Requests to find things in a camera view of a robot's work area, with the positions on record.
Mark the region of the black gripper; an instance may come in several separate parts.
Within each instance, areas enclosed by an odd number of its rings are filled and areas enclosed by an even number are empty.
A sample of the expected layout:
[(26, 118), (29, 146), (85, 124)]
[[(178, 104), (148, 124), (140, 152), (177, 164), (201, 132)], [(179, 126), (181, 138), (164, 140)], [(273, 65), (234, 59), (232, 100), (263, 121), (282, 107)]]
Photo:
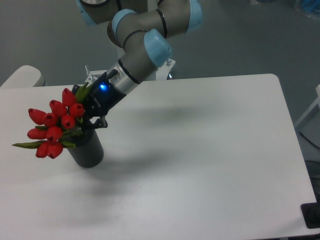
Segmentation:
[[(83, 102), (85, 117), (81, 123), (82, 130), (108, 127), (105, 115), (126, 96), (110, 82), (110, 79), (118, 73), (115, 69), (111, 70), (109, 74), (105, 72), (91, 84), (90, 94)], [(71, 92), (77, 95), (80, 88), (81, 86), (74, 85)], [(93, 117), (98, 117), (95, 122), (91, 122)]]

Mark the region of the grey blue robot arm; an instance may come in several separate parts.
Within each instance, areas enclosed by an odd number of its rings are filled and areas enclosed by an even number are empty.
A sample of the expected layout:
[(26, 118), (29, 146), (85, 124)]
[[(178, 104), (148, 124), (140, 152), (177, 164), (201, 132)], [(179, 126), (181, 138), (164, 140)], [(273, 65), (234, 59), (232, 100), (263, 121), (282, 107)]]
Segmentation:
[(158, 0), (148, 11), (146, 0), (78, 0), (88, 25), (108, 22), (110, 38), (124, 55), (89, 86), (76, 93), (84, 107), (80, 127), (106, 128), (108, 111), (172, 57), (167, 38), (202, 25), (197, 0)]

